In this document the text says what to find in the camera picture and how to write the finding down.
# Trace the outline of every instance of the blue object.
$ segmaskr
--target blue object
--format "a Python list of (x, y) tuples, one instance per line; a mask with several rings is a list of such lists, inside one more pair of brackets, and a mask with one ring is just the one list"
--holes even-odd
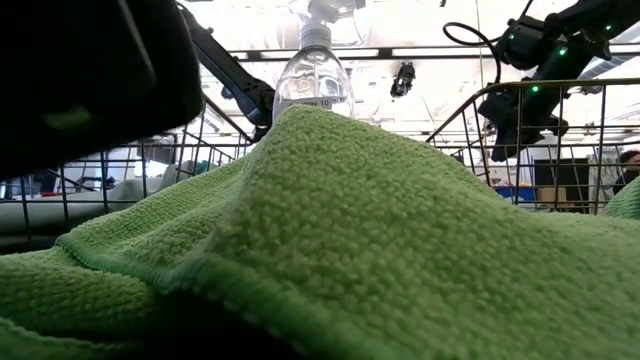
[(207, 168), (209, 168), (209, 170), (211, 170), (211, 169), (214, 169), (216, 167), (217, 166), (215, 166), (214, 164), (211, 164), (206, 160), (202, 160), (196, 166), (196, 175), (200, 175), (200, 174), (206, 173), (207, 172)]
[[(498, 186), (495, 188), (496, 192), (500, 194), (502, 197), (511, 199), (516, 196), (516, 187), (515, 186)], [(518, 198), (524, 201), (535, 201), (536, 195), (535, 190), (529, 186), (521, 186), (518, 190)]]

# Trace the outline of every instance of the bottle cap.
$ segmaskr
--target bottle cap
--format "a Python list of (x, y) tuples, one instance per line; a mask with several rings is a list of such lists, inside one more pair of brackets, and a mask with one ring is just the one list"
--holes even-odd
[(331, 49), (331, 30), (329, 27), (316, 22), (305, 23), (300, 31), (300, 49), (308, 46), (323, 46)]

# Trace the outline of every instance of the black object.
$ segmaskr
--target black object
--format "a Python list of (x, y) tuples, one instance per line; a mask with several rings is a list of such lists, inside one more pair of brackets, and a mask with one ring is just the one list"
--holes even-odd
[(35, 193), (52, 193), (56, 190), (56, 180), (58, 178), (51, 174), (51, 172), (57, 172), (57, 169), (40, 170), (33, 173), (33, 183), (40, 184), (38, 191)]
[[(504, 161), (516, 155), (519, 130), (520, 149), (541, 138), (543, 129), (560, 129), (564, 135), (566, 124), (558, 127), (551, 115), (569, 89), (544, 88), (536, 81), (577, 79), (594, 56), (611, 59), (609, 39), (618, 36), (640, 20), (640, 3), (634, 0), (580, 0), (560, 13), (552, 13), (544, 21), (522, 15), (511, 19), (509, 28), (495, 48), (500, 60), (518, 70), (537, 66), (531, 86), (522, 93), (505, 90), (488, 96), (478, 113), (491, 121), (497, 131), (496, 145), (507, 151), (493, 151), (494, 161)], [(518, 124), (518, 112), (521, 124)]]
[(187, 24), (198, 59), (224, 85), (223, 96), (233, 96), (240, 111), (255, 126), (253, 141), (269, 131), (273, 116), (275, 90), (253, 77), (212, 36), (200, 26), (186, 7), (178, 4)]
[(403, 62), (398, 69), (398, 73), (393, 78), (390, 94), (397, 98), (406, 96), (413, 87), (413, 80), (416, 79), (416, 69), (412, 62)]
[(589, 213), (589, 160), (587, 158), (534, 160), (536, 187), (564, 187), (569, 212)]
[(201, 111), (173, 0), (10, 2), (0, 179), (175, 128)]
[[(75, 186), (75, 190), (76, 192), (81, 192), (83, 190), (83, 186), (87, 181), (91, 181), (91, 182), (102, 182), (102, 178), (101, 177), (97, 177), (97, 176), (81, 176), (76, 182), (78, 185)], [(113, 176), (109, 176), (107, 179), (105, 179), (104, 182), (104, 186), (107, 190), (111, 190), (114, 187), (116, 187), (116, 179), (113, 178)]]
[[(237, 56), (234, 56), (233, 59), (235, 61), (240, 60)], [(220, 96), (222, 96), (222, 98), (225, 99), (225, 100), (232, 100), (234, 98), (233, 94), (231, 93), (231, 91), (229, 91), (229, 89), (227, 89), (226, 86), (222, 87), (222, 91), (220, 92)]]

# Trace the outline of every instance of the bottle label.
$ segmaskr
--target bottle label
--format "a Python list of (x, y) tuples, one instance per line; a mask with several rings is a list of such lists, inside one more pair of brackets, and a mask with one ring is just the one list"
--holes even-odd
[(325, 110), (331, 110), (331, 105), (333, 105), (333, 98), (327, 96), (327, 97), (317, 97), (317, 98), (283, 100), (282, 104), (285, 107), (289, 107), (291, 105), (308, 105), (308, 106), (323, 108)]

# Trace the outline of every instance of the ceiling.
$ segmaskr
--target ceiling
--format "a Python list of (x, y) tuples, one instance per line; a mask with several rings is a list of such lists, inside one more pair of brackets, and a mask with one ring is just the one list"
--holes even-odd
[[(444, 23), (466, 23), (489, 38), (496, 37), (504, 32), (510, 17), (519, 16), (526, 0), (448, 0), (444, 8), (439, 7), (439, 2), (369, 0), (366, 10), (357, 13), (352, 23), (333, 30), (334, 40), (348, 43), (349, 39), (355, 38), (362, 40), (361, 47), (365, 48), (451, 47), (455, 44), (441, 30)], [(201, 25), (214, 30), (213, 37), (218, 42), (233, 52), (297, 49), (298, 19), (290, 13), (287, 3), (288, 0), (214, 0), (186, 2), (185, 5)], [(548, 13), (560, 11), (573, 3), (575, 0), (536, 0), (528, 14), (544, 19)], [(454, 29), (452, 32), (468, 41), (477, 40), (462, 30)], [(430, 51), (446, 55), (455, 49), (436, 48)], [(418, 140), (426, 138), (421, 133), (437, 129), (466, 99), (487, 82), (493, 81), (496, 68), (493, 60), (479, 58), (414, 60), (417, 73), (414, 88), (406, 97), (394, 101), (389, 90), (399, 64), (399, 60), (343, 61), (346, 68), (353, 69), (351, 82), (356, 97), (357, 118)], [(243, 63), (252, 75), (274, 87), (284, 65), (284, 62)], [(503, 66), (502, 71), (503, 82), (520, 80), (525, 75), (509, 66)], [(640, 77), (640, 60), (628, 61), (600, 77)], [(202, 71), (202, 81), (204, 91), (214, 102), (250, 132), (252, 127), (239, 112), (235, 101), (220, 96), (222, 85), (206, 69)], [(640, 94), (640, 85), (635, 89), (629, 86), (609, 88), (606, 110), (608, 123), (640, 124), (640, 96), (637, 94)], [(601, 96), (574, 95), (565, 102), (564, 109), (564, 117), (572, 125), (597, 123), (601, 113)], [(472, 111), (467, 115), (473, 119)], [(211, 131), (211, 136), (218, 138), (221, 133), (233, 132), (222, 122), (218, 124), (218, 130)], [(440, 137), (443, 142), (466, 141), (462, 121), (453, 122), (446, 130)], [(580, 141), (581, 136), (580, 133), (574, 138)]]

